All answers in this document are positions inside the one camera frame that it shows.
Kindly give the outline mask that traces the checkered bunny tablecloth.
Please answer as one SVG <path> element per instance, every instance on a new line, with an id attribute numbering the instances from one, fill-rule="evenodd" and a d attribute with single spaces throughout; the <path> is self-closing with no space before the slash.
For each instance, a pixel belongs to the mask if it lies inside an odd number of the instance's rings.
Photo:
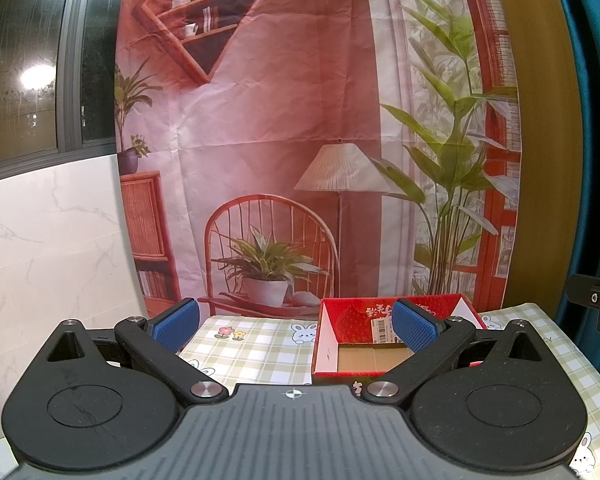
<path id="1" fill-rule="evenodd" d="M 501 330 L 515 318 L 531 322 L 567 372 L 588 410 L 588 428 L 571 462 L 582 479 L 600 479 L 600 373 L 568 336 L 536 304 L 494 310 L 480 315 L 490 330 Z M 308 384 L 313 342 L 298 344 L 295 332 L 311 321 L 282 318 L 207 318 L 180 357 L 223 384 Z"/>

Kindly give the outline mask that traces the red strawberry cardboard box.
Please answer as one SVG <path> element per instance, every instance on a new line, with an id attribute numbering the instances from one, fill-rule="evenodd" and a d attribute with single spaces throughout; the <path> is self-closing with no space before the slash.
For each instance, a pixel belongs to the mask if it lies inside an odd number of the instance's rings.
<path id="1" fill-rule="evenodd" d="M 396 297 L 322 301 L 314 342 L 314 385 L 368 384 L 411 356 L 415 348 L 393 329 Z"/>

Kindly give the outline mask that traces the dark window frame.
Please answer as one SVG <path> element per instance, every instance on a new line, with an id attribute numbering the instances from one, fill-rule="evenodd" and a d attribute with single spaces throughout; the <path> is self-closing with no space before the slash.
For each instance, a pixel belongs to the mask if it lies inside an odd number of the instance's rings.
<path id="1" fill-rule="evenodd" d="M 121 0 L 0 0 L 0 180 L 114 154 Z"/>

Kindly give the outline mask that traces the printed living room backdrop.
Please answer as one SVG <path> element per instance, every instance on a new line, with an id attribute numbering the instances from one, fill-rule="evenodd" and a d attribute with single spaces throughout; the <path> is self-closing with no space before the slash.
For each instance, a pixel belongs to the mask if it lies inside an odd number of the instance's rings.
<path id="1" fill-rule="evenodd" d="M 503 303 L 521 132 L 501 0 L 121 0 L 114 126 L 150 314 Z"/>

